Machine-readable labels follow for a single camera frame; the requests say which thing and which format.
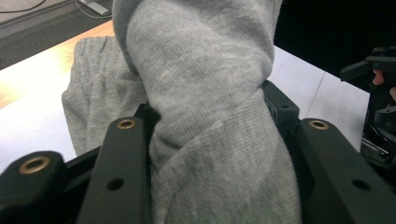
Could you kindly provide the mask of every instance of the gray cloth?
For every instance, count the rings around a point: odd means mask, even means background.
[[[86,64],[77,58],[72,80],[90,77],[90,85],[97,81],[100,88],[85,90],[74,81],[64,94],[75,146],[103,137],[106,129],[94,132],[92,120],[109,123],[120,115],[114,110],[135,111],[139,100],[128,97],[144,98],[141,86],[134,90],[140,80],[162,116],[149,144],[154,223],[301,222],[290,155],[260,89],[272,69],[280,4],[115,0],[115,33],[125,61],[112,60],[121,55],[118,49],[77,45]],[[101,61],[103,53],[109,59]],[[108,66],[112,73],[92,74]],[[128,97],[107,96],[118,88],[107,86],[111,76],[131,81],[123,89]]]

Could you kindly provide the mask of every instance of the black cable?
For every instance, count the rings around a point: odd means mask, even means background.
[[[34,9],[34,8],[37,8],[37,7],[41,6],[41,5],[43,5],[43,3],[45,3],[46,1],[47,1],[47,0],[43,0],[43,1],[41,1],[39,4],[37,4],[37,5],[33,6],[33,7],[30,7],[30,8],[21,9],[21,10],[15,10],[15,11],[0,11],[0,13],[16,13],[16,12],[29,11],[29,10],[32,10],[32,9]]]

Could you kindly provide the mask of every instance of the white cable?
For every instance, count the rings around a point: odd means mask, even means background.
[[[82,13],[84,13],[86,16],[88,16],[88,17],[91,17],[91,18],[94,18],[94,19],[105,19],[105,18],[110,18],[110,17],[111,17],[111,15],[105,16],[105,17],[95,17],[95,16],[92,16],[92,15],[86,13],[86,12],[79,6],[77,0],[75,0],[75,2],[76,2],[76,6],[79,8],[79,10],[80,10]]]

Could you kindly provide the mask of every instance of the wire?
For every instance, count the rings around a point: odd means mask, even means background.
[[[16,12],[29,11],[29,10],[32,10],[32,9],[34,9],[34,8],[37,8],[37,7],[41,6],[41,5],[43,5],[43,3],[45,3],[46,1],[47,1],[47,0],[43,0],[43,1],[41,1],[39,4],[37,4],[37,5],[33,6],[33,7],[26,8],[26,9],[13,10],[13,11],[0,11],[0,13],[16,13]]]
[[[94,18],[94,19],[105,19],[105,18],[110,18],[110,17],[111,17],[111,15],[105,16],[105,17],[95,17],[95,16],[92,16],[92,15],[86,13],[86,12],[81,8],[81,6],[78,4],[77,0],[75,0],[75,2],[76,2],[76,6],[79,8],[79,10],[80,10],[82,13],[84,13],[86,16],[88,16],[88,17],[91,17],[91,18]]]

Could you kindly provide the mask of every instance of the human hand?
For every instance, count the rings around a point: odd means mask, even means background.
[[[373,84],[376,86],[382,85],[384,83],[384,75],[382,71],[373,70],[375,73],[375,78],[373,79]],[[389,90],[389,94],[392,96],[393,100],[396,101],[396,87],[392,87]]]

